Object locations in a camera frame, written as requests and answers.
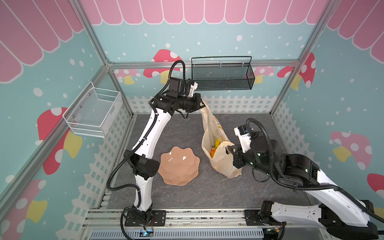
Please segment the beige plastic bag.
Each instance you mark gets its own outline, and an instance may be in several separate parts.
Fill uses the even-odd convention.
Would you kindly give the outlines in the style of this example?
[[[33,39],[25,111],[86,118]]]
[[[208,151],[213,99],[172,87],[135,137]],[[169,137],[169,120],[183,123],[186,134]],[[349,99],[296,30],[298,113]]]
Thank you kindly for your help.
[[[200,109],[204,127],[204,135],[201,143],[202,149],[208,157],[211,166],[218,173],[229,179],[240,176],[242,174],[242,168],[237,169],[233,166],[233,156],[226,151],[227,146],[233,146],[235,144],[229,140],[219,120],[212,114],[208,104],[205,105],[205,108]],[[216,149],[214,157],[211,158],[210,151],[213,149],[216,139],[220,139],[221,144]]]

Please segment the orange tangerine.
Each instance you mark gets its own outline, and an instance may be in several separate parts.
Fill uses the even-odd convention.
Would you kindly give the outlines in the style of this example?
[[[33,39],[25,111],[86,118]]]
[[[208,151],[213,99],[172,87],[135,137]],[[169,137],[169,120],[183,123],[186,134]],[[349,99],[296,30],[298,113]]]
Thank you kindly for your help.
[[[214,157],[215,152],[216,152],[216,148],[213,148],[213,149],[210,151],[210,157],[211,157],[211,158]]]

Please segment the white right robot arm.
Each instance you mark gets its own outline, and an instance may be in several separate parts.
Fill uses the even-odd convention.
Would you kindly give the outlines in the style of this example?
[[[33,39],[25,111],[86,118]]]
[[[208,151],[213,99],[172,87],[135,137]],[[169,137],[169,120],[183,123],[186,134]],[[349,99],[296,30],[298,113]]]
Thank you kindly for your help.
[[[383,234],[375,221],[384,219],[375,214],[370,201],[354,198],[330,180],[310,158],[283,153],[279,143],[270,139],[259,121],[249,118],[234,132],[240,143],[227,147],[234,167],[250,166],[277,185],[308,193],[319,201],[312,206],[264,201],[259,210],[245,211],[249,226],[276,226],[275,230],[265,231],[270,240],[282,239],[290,223],[312,225],[341,240],[377,240]]]

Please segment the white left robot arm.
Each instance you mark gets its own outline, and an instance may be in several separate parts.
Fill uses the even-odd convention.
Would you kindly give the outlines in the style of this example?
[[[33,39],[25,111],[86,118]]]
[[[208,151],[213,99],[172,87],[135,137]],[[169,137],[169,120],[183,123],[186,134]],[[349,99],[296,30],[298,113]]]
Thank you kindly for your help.
[[[111,192],[125,188],[135,189],[135,202],[132,207],[124,208],[121,214],[122,221],[128,217],[142,225],[153,221],[152,183],[160,167],[160,162],[153,160],[155,147],[174,113],[185,112],[183,118],[186,119],[190,113],[206,106],[201,95],[195,92],[197,88],[198,84],[191,79],[174,78],[169,75],[166,85],[149,101],[152,111],[140,139],[132,150],[125,153],[107,180],[107,190]],[[124,164],[132,168],[136,182],[113,187],[112,181]]]

